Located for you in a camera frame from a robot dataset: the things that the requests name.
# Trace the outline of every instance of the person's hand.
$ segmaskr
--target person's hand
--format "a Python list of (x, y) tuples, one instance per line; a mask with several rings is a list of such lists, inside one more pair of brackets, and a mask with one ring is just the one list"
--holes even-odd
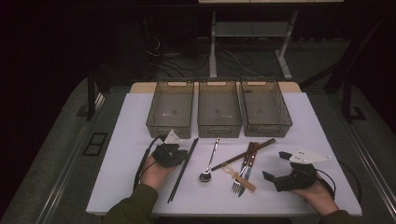
[(175, 169), (176, 167), (162, 167), (155, 161), (152, 155), (149, 155), (145, 165), (143, 166), (143, 171), (145, 172), (140, 176), (140, 183), (149, 185), (150, 187), (158, 190), (163, 185), (163, 181), (166, 177), (168, 177), (168, 175)]
[(332, 199), (329, 191), (320, 183), (316, 181), (313, 186), (307, 189), (295, 189), (290, 192), (300, 195), (306, 202), (308, 202), (315, 211), (321, 216), (327, 216), (335, 211), (340, 210)]

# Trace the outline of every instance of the floor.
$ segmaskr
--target floor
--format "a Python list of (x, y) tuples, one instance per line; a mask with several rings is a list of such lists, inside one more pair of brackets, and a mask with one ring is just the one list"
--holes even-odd
[[(157, 77), (208, 77), (207, 39), (198, 41), (200, 53), (195, 57), (184, 57), (168, 49), (164, 61), (157, 66)], [(271, 76), (281, 80), (274, 54), (279, 46), (277, 39), (220, 39), (217, 43), (218, 77)], [(343, 40), (291, 42), (285, 59), (293, 75), (292, 81), (301, 83), (332, 65), (347, 46), (348, 42)], [(361, 202), (363, 216), (357, 219), (366, 224), (395, 223), (395, 214), (389, 211), (395, 204), (392, 192), (396, 189), (392, 174), (396, 169), (395, 134), (357, 88), (353, 88), (352, 105), (358, 106), (366, 119), (347, 122), (340, 113), (341, 91), (326, 94), (323, 90), (326, 79), (303, 91), (308, 94), (349, 184)], [(97, 111), (91, 121), (87, 121), (86, 80), (76, 87), (2, 224), (100, 223), (100, 218), (87, 214), (85, 208), (129, 89), (115, 86), (109, 93), (99, 94)], [(100, 155), (83, 156), (81, 152), (93, 133), (107, 133), (105, 145)], [(318, 223), (317, 217), (291, 217), (290, 220), (293, 224)]]

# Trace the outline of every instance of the person's arm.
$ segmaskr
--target person's arm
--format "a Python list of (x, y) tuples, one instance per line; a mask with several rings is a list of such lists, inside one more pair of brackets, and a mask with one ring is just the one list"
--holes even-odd
[(151, 223), (151, 212), (158, 199), (157, 190), (173, 170), (175, 167), (164, 168), (149, 156), (143, 167), (140, 184), (130, 198), (117, 203), (107, 212), (102, 224)]
[(292, 192), (304, 198), (321, 215), (322, 224), (356, 223), (347, 211), (340, 210), (329, 191), (318, 180), (307, 189), (295, 189)]

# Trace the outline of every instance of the metal spoon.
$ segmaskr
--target metal spoon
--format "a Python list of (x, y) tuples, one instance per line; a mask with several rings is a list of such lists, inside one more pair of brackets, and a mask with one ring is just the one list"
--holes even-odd
[(219, 140), (220, 140), (219, 138), (216, 139), (216, 143), (215, 146), (213, 147), (212, 156), (210, 157), (210, 161), (209, 161), (209, 165), (207, 165), (207, 169), (199, 175), (199, 180), (201, 180), (202, 182), (208, 182), (210, 178), (212, 178), (212, 175), (210, 174), (210, 165), (212, 164), (213, 157), (215, 156), (216, 148), (218, 148)]

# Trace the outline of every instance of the chopsticks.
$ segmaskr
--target chopsticks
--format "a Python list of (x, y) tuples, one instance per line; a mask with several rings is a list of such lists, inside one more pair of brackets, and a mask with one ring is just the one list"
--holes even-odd
[(227, 160), (227, 161), (225, 161), (225, 162), (222, 162), (221, 164), (219, 164), (219, 165), (217, 165), (217, 166), (214, 166), (214, 167), (211, 169), (211, 171), (218, 170), (219, 168), (221, 168), (221, 165), (222, 165), (222, 164), (224, 164), (224, 163), (231, 163), (231, 162), (233, 162), (233, 161), (237, 161), (237, 160), (239, 160), (239, 159), (241, 159), (241, 158), (244, 158), (246, 155), (249, 155), (249, 154), (251, 154), (251, 153), (253, 153), (253, 152), (256, 152), (256, 151), (258, 151), (258, 150), (260, 150), (260, 149), (262, 149), (262, 148), (264, 148), (264, 147), (267, 147), (267, 146), (273, 144), (274, 142), (276, 142), (275, 138), (271, 138), (270, 140), (268, 140), (268, 141), (266, 141), (266, 142), (260, 144), (258, 147), (254, 147), (254, 148), (251, 149), (251, 150), (248, 150), (248, 151), (246, 151), (246, 152), (244, 152), (244, 153), (241, 153), (241, 154), (239, 154), (239, 155), (233, 157), (232, 159), (229, 159), (229, 160)]
[(186, 159), (186, 160), (184, 161), (184, 163), (183, 163), (183, 167), (181, 168), (180, 174), (178, 175), (176, 184), (175, 184), (174, 188), (172, 189), (171, 195), (169, 196), (168, 203), (169, 203), (169, 202), (172, 202), (173, 199), (174, 199), (174, 197), (175, 197), (175, 194), (176, 194), (176, 191), (177, 191), (177, 188), (178, 188), (178, 184), (180, 183), (181, 177), (183, 176), (184, 171), (186, 170), (187, 164), (188, 164), (189, 161), (190, 161), (192, 152), (194, 151), (195, 146), (196, 146), (197, 143), (198, 143), (198, 140), (199, 140), (199, 138), (195, 138), (194, 141), (192, 142), (192, 145), (191, 145), (191, 148), (190, 148), (190, 151), (189, 151), (189, 156), (187, 157), (187, 159)]

